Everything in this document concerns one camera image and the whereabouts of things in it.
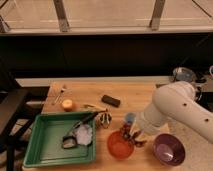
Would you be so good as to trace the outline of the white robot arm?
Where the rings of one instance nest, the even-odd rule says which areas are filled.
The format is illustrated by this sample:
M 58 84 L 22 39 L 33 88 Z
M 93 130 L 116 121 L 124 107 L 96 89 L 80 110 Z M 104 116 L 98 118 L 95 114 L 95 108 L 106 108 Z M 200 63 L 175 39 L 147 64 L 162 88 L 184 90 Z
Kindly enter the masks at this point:
M 151 102 L 135 116 L 134 127 L 152 136 L 159 133 L 168 118 L 172 118 L 213 144 L 213 113 L 196 101 L 195 87 L 185 81 L 170 83 L 157 88 Z

